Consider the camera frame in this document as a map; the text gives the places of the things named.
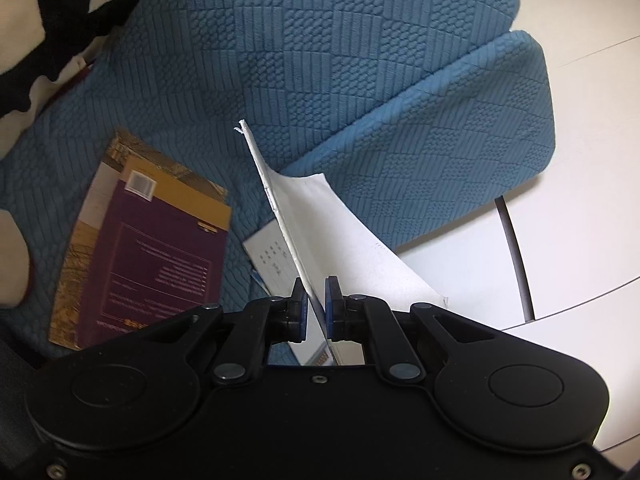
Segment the white paper sheet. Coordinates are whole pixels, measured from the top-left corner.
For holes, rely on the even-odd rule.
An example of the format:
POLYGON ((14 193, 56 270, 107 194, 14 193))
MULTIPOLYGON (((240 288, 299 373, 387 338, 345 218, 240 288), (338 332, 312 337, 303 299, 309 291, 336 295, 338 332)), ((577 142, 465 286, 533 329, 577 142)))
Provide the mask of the white paper sheet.
POLYGON ((270 214, 280 226, 335 364, 356 364, 358 358, 352 344, 333 348, 326 336, 324 283, 329 276, 338 278, 344 295, 378 297, 396 311, 407 311, 416 302, 447 303, 348 209, 324 174, 278 174, 265 162, 244 120, 236 131, 250 150, 270 214))

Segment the purple and yellow book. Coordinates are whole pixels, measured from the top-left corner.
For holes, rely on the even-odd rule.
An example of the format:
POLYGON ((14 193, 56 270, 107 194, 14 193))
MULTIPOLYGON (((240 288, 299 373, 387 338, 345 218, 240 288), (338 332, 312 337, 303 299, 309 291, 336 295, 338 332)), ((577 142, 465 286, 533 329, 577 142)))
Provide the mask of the purple and yellow book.
POLYGON ((78 347, 217 302, 230 220, 225 203, 129 156, 91 258, 78 347))

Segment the tan patterned cover book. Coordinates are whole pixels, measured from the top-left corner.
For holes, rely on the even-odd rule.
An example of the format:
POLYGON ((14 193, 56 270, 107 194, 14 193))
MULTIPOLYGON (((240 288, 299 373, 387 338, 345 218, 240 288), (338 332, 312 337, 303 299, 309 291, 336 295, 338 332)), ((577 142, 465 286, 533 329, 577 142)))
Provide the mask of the tan patterned cover book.
POLYGON ((227 205, 225 188, 154 150, 128 131, 117 130, 96 170, 66 250, 49 330, 50 341, 59 346, 81 350, 76 335, 80 300, 108 203, 129 156, 152 162, 191 188, 227 205))

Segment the blue textured bedspread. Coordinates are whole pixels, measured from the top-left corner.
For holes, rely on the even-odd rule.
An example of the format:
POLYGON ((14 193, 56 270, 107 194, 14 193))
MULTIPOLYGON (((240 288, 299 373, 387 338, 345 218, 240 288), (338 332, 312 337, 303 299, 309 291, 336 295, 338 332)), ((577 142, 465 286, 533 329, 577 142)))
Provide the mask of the blue textured bedspread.
POLYGON ((1 207, 26 244, 2 332, 55 358, 63 256, 117 128, 230 195, 221 303, 258 295, 243 240, 268 220, 241 137, 281 174, 321 172, 398 247, 535 177, 555 148, 541 46, 520 0, 140 0, 8 154, 1 207))

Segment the red white black blanket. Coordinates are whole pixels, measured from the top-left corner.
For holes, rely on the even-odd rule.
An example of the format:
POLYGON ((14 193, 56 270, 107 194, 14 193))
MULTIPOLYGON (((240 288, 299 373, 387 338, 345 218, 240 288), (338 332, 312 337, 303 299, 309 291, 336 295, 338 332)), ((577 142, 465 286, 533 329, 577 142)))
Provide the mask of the red white black blanket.
POLYGON ((1 151, 88 67, 140 0, 1 0, 1 151))

